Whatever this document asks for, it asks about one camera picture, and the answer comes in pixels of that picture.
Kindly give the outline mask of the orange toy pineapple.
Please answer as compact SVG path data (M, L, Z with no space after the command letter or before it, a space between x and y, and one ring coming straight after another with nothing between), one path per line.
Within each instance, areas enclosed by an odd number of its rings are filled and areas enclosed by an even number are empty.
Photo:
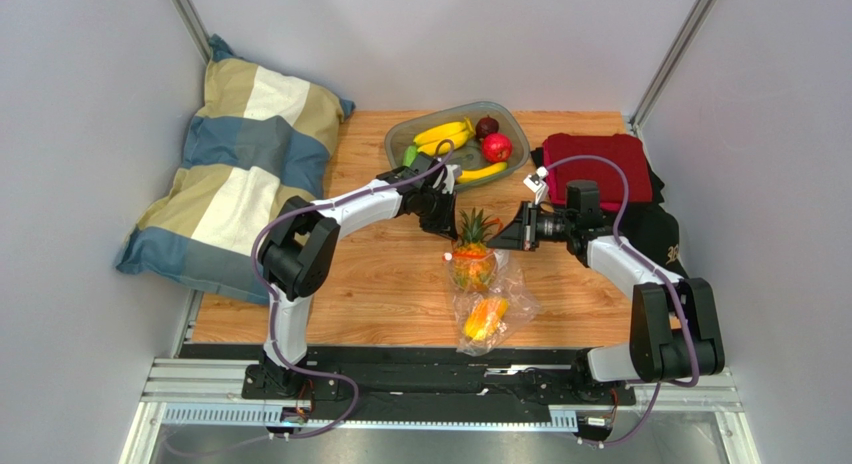
M449 261L449 276L458 289L484 292L489 288L496 276L497 258L487 242L500 229L500 221L483 209L461 212L459 239Z

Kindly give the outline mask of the clear zip top bag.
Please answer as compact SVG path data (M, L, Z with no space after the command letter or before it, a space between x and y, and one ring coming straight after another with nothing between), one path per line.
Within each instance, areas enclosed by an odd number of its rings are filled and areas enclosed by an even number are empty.
M539 314L540 303L528 289L520 265L509 252L493 249L479 254L446 252L442 261L459 353L483 356Z

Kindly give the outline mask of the yellow banana bunch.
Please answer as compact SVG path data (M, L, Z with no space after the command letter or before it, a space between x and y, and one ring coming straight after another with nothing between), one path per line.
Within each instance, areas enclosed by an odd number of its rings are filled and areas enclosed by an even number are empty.
M419 153L430 156L444 155L451 149L463 147L475 136L474 126L469 118L432 127L417 134L412 144Z

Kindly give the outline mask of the yellow orange mango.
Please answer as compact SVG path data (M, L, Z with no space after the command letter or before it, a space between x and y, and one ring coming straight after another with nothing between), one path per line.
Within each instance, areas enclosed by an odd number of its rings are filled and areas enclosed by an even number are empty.
M474 341L486 340L497 331L508 307L509 302L503 297L481 299L463 326L464 335Z

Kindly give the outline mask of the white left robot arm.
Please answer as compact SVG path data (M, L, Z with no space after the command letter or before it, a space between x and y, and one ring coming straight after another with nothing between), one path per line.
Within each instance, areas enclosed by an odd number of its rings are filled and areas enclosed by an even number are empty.
M460 176L459 166L420 153L410 165L379 174L349 193L285 202L251 250L253 271L268 292L270 309L263 353L246 370L243 397L293 398L314 377L298 365L307 356L314 295L329 276L342 238L378 222L415 215L423 231L457 239L455 184Z

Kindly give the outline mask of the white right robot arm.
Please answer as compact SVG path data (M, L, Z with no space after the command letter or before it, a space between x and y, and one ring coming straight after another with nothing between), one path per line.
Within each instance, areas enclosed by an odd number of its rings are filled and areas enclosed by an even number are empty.
M552 212L523 202L514 219L486 245L534 251L563 242L584 266L606 277L631 300L629 339L591 348L580 366L595 382L695 383L720 373L725 351L711 285L657 266L607 224L598 186L575 180L564 207Z

